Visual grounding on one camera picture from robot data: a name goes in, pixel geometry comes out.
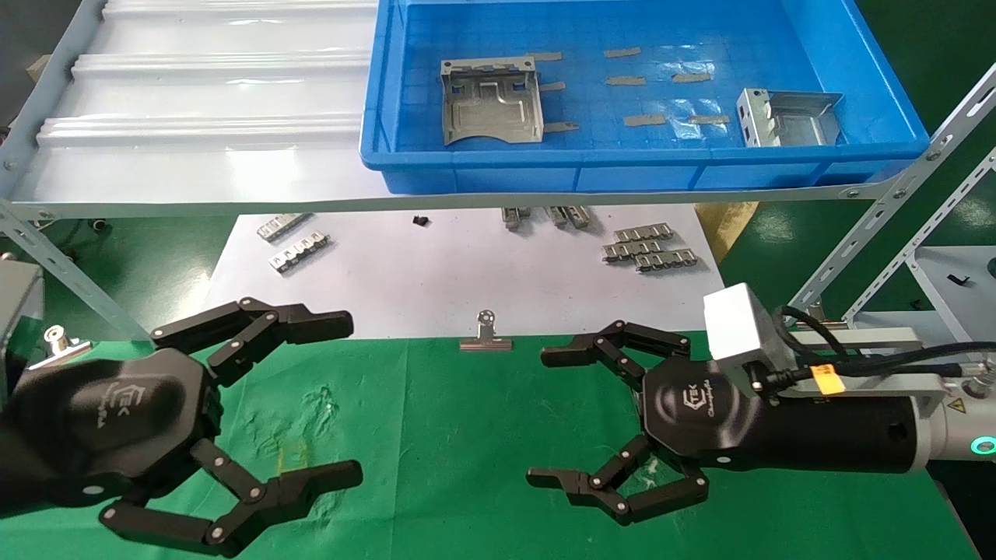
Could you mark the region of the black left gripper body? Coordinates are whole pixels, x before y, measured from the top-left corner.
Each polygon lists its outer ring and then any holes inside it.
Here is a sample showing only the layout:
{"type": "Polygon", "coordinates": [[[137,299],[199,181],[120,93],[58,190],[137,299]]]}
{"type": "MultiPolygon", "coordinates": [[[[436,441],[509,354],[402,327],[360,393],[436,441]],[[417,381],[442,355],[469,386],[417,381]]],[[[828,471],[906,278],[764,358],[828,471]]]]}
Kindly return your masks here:
{"type": "Polygon", "coordinates": [[[174,348],[25,373],[2,411],[2,516],[160,499],[198,471],[190,451],[222,412],[209,371],[174,348]]]}

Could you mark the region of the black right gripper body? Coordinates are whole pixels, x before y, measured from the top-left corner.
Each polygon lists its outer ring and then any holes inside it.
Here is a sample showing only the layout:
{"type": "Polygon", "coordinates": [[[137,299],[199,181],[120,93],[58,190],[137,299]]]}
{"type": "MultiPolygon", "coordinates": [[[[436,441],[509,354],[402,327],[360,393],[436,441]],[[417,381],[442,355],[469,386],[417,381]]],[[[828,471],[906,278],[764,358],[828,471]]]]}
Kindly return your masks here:
{"type": "Polygon", "coordinates": [[[911,397],[747,396],[704,362],[666,359],[643,378],[643,430],[684,464],[730,471],[902,474],[917,463],[911,397]]]}

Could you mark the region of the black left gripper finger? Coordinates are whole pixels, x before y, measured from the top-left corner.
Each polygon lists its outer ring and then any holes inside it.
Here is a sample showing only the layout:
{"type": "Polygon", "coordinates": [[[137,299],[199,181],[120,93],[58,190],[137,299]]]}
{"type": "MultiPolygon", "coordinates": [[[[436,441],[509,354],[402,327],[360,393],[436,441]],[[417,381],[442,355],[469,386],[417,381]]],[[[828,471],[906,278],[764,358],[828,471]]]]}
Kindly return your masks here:
{"type": "Polygon", "coordinates": [[[188,454],[236,497],[227,514],[210,520],[149,509],[149,493],[139,492],[104,508],[104,527],[139,544],[235,558],[269,527],[305,518],[321,495],[363,482],[362,464],[356,460],[296,469],[262,482],[208,439],[193,444],[188,454]]]}
{"type": "Polygon", "coordinates": [[[214,384],[230,387],[283,344],[305,345],[351,337],[348,311],[314,313],[301,303],[272,306],[250,297],[156,327],[156,348],[186,355],[218,346],[207,359],[214,384]]]}

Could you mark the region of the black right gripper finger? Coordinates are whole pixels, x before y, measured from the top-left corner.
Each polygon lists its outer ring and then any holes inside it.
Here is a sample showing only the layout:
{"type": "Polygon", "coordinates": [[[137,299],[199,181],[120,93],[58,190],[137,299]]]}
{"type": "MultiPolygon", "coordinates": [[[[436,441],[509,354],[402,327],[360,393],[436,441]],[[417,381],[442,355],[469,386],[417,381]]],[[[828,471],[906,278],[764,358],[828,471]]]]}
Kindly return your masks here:
{"type": "Polygon", "coordinates": [[[672,467],[682,477],[665,485],[624,496],[620,489],[638,467],[661,447],[650,437],[637,435],[594,474],[577,469],[531,468],[530,486],[559,489],[572,506],[598,508],[617,524],[626,526],[697,506],[708,499],[710,481],[696,464],[676,457],[672,467]]]}
{"type": "Polygon", "coordinates": [[[691,343],[683,334],[616,321],[597,333],[576,334],[566,346],[543,348],[541,362],[548,368],[589,366],[600,362],[631,390],[641,391],[647,369],[630,358],[626,348],[663,359],[673,355],[687,359],[691,353],[691,343]]]}

